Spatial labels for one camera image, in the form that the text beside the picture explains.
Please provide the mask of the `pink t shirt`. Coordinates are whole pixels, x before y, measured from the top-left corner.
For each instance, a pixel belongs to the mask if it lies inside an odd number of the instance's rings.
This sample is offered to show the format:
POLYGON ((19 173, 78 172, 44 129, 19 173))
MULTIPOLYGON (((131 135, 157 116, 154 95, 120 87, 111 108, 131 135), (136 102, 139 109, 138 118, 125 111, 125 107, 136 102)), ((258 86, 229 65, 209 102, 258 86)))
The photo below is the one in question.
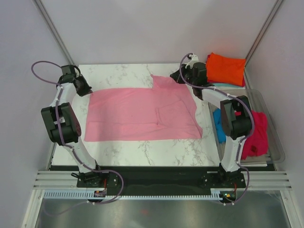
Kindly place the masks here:
POLYGON ((85 141, 200 139, 197 106, 185 84, 152 76, 152 88, 112 88, 93 92, 85 141))

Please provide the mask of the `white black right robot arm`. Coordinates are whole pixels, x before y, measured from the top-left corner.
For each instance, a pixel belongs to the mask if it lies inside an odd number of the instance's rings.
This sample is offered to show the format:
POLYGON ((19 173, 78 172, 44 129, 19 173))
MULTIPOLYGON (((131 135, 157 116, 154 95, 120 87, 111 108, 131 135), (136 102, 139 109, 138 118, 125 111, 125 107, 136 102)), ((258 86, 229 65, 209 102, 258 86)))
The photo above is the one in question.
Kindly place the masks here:
POLYGON ((216 106, 221 113, 221 127, 226 136, 224 156, 218 167, 218 183, 228 187, 239 182, 244 175, 240 164, 246 140, 253 134, 255 121, 248 97, 230 95, 207 82, 207 70, 203 63, 192 67, 181 64, 179 70, 170 74, 179 84, 192 87, 199 99, 216 106))

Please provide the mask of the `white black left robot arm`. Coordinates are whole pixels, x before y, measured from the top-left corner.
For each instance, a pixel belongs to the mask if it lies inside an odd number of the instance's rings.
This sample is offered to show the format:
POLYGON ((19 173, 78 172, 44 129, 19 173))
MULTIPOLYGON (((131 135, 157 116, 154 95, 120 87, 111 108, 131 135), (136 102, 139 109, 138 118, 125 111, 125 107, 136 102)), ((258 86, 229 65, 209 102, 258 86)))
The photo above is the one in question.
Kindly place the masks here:
POLYGON ((50 140, 66 149, 75 160, 79 173, 71 176, 78 179, 77 187, 105 188, 108 174, 100 172, 96 160, 84 146, 81 126, 71 105, 75 95, 91 92, 83 76, 64 73, 59 78, 54 101, 41 110, 41 115, 50 140))

